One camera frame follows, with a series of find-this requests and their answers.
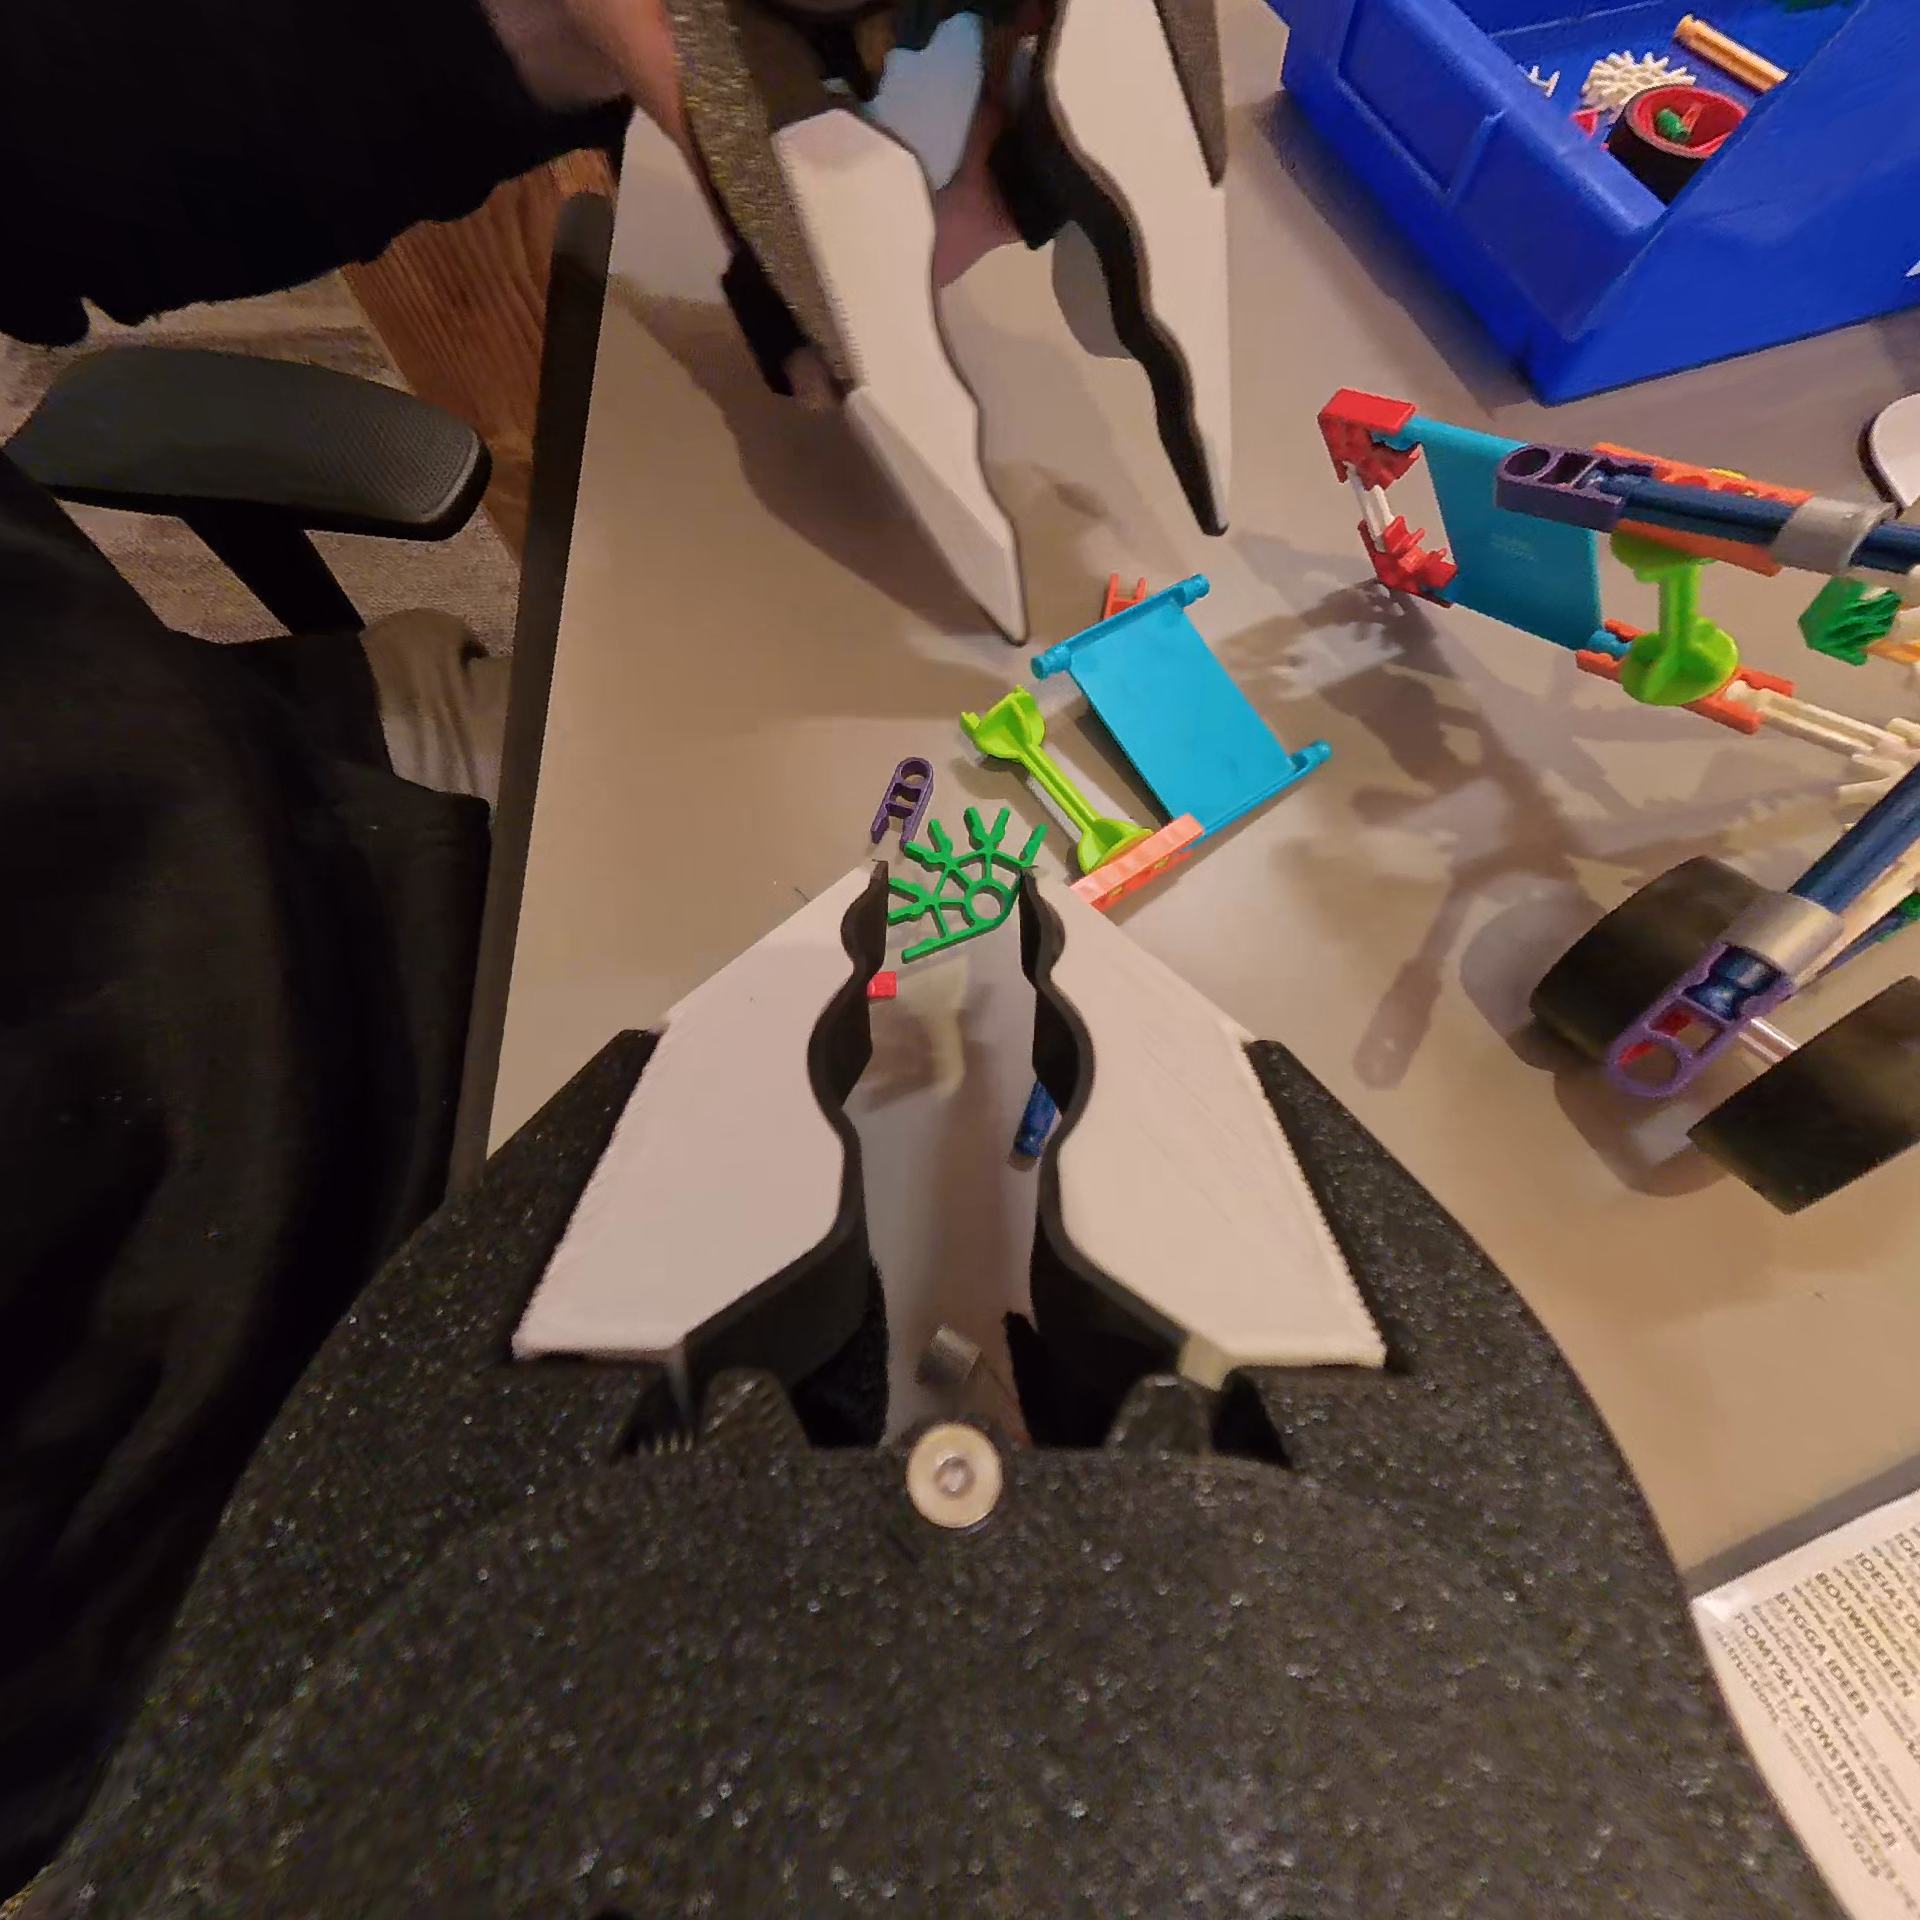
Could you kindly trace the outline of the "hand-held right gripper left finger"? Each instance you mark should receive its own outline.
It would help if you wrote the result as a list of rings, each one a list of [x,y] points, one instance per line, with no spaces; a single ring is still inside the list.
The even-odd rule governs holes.
[[[849,1100],[873,1056],[888,884],[883,863],[853,866],[663,1015],[517,1360],[805,1380],[858,1340],[873,1252]]]

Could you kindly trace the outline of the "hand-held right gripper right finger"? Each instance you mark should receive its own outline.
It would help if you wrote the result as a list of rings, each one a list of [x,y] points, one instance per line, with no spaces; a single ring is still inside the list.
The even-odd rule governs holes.
[[[1021,890],[1034,1067],[1059,1109],[1038,1336],[1099,1395],[1145,1373],[1382,1369],[1377,1325],[1266,1100],[1254,1036],[1056,880]]]

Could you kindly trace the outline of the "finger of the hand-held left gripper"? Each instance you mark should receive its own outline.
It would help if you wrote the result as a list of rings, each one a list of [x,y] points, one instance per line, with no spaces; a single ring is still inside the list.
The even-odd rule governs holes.
[[[1229,106],[1206,3],[1053,4],[992,178],[1031,249],[1078,226],[1209,538],[1230,523]]]
[[[776,155],[849,355],[855,435],[955,584],[1024,643],[1018,532],[991,488],[977,399],[939,324],[920,159],[843,107],[777,130]]]

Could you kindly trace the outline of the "blue parts bin with tag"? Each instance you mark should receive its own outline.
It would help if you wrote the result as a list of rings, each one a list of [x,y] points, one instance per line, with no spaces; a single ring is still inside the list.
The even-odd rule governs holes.
[[[1283,88],[1547,402],[1792,346],[1917,305],[1919,4],[1277,4]],[[1790,79],[1673,41],[1704,17]],[[1659,55],[1747,119],[1662,204],[1578,121],[1610,53]]]

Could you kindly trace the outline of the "green fan toy connector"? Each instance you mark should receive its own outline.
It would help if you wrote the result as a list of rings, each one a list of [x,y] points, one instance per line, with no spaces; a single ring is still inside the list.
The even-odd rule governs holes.
[[[901,968],[994,933],[1018,911],[1024,877],[1047,843],[1050,831],[1034,825],[1010,840],[1013,812],[1001,808],[991,820],[978,808],[962,815],[962,833],[929,820],[920,840],[904,842],[913,869],[888,880],[890,928],[920,928],[901,946]]]

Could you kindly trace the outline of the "colourful construction toy model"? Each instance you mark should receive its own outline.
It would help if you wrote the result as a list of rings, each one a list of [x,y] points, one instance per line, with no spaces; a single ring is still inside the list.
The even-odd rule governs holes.
[[[1754,1075],[1687,1139],[1778,1212],[1914,1152],[1914,976],[1809,1040],[1774,1018],[1917,931],[1917,722],[1803,701],[1743,661],[1698,593],[1707,565],[1803,572],[1816,597],[1800,633],[1816,656],[1917,669],[1917,525],[1888,503],[1617,443],[1497,439],[1365,391],[1338,391],[1320,425],[1382,588],[1559,645],[1638,705],[1835,752],[1853,776],[1840,800],[1864,804],[1785,888],[1707,855],[1650,880],[1543,973],[1534,1023],[1632,1097],[1681,1097],[1725,1056],[1750,1056]]]

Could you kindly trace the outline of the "lime green toy spool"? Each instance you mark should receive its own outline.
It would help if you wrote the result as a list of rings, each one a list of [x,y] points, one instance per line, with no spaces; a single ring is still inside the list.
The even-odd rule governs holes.
[[[978,756],[1010,762],[1055,804],[1073,831],[1073,857],[1085,877],[1150,840],[1149,828],[1097,812],[1069,778],[1047,747],[1046,712],[1027,688],[1010,688],[989,712],[962,712],[958,728]]]

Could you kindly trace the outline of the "person's left forearm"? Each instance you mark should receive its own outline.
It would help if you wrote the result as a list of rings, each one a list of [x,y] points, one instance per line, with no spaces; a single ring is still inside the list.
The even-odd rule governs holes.
[[[6,3],[6,337],[374,261],[633,112],[542,104],[486,3]]]

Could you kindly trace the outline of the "person's left hand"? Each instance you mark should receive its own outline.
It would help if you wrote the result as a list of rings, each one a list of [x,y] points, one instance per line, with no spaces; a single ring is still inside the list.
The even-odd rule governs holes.
[[[681,73],[666,3],[486,3],[495,37],[545,104],[622,101],[683,136]]]

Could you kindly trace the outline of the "wooden column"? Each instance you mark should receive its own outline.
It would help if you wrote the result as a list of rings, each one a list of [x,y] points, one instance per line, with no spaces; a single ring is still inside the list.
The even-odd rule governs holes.
[[[391,364],[418,399],[467,420],[491,455],[488,517],[521,560],[536,467],[546,284],[563,207],[613,200],[606,151],[575,151],[497,187],[449,225],[417,225],[343,267]]]

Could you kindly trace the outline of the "black toy wheel red hub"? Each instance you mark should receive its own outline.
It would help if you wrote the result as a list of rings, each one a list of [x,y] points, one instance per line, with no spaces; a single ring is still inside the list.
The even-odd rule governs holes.
[[[1739,99],[1693,82],[1645,88],[1619,112],[1606,147],[1656,200],[1673,200],[1747,119]]]

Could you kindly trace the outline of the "yellow toy rod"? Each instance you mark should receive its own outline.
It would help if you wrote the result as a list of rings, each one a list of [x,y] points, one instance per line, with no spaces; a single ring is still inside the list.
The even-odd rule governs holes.
[[[1767,93],[1778,85],[1785,85],[1790,79],[1781,65],[1767,59],[1733,35],[1714,28],[1704,17],[1682,17],[1673,26],[1672,40],[1696,59],[1754,93]]]

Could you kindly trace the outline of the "printed instruction leaflet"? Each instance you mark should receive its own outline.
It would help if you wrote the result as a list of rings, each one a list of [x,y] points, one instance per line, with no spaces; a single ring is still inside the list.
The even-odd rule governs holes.
[[[1855,1917],[1919,1916],[1919,1493],[1693,1601],[1721,1695]]]

